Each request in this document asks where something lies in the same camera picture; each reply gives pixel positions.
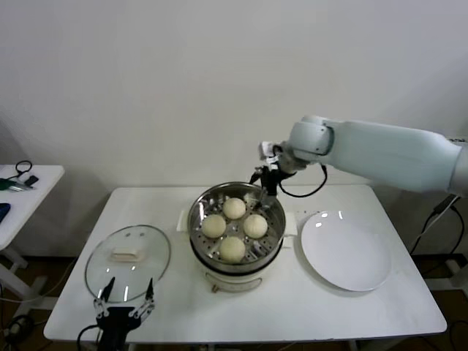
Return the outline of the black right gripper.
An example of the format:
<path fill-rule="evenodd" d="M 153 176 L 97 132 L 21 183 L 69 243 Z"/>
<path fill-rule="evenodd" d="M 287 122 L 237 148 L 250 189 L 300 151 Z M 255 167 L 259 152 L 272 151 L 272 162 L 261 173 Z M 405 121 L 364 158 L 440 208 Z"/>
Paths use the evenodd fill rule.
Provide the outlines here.
<path fill-rule="evenodd" d="M 269 196 L 277 196 L 277 188 L 282 181 L 282 172 L 276 165 L 256 167 L 249 183 L 255 184 L 258 181 L 263 184 L 263 190 L 254 206 L 255 210 L 269 208 Z"/>

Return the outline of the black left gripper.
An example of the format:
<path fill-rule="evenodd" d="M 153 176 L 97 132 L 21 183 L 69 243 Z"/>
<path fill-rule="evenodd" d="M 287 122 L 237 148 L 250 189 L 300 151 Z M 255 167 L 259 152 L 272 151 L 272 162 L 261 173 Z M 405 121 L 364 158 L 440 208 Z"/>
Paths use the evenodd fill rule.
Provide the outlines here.
<path fill-rule="evenodd" d="M 141 306 L 134 309 L 132 307 L 110 307 L 107 309 L 107 302 L 114 283 L 115 278 L 112 277 L 94 299 L 94 309 L 98 316 L 97 325 L 102 331 L 98 343 L 99 351 L 124 350 L 128 333 L 139 328 L 141 318 L 147 318 L 155 307 L 154 282 L 153 279 L 150 279 L 145 300 Z"/>

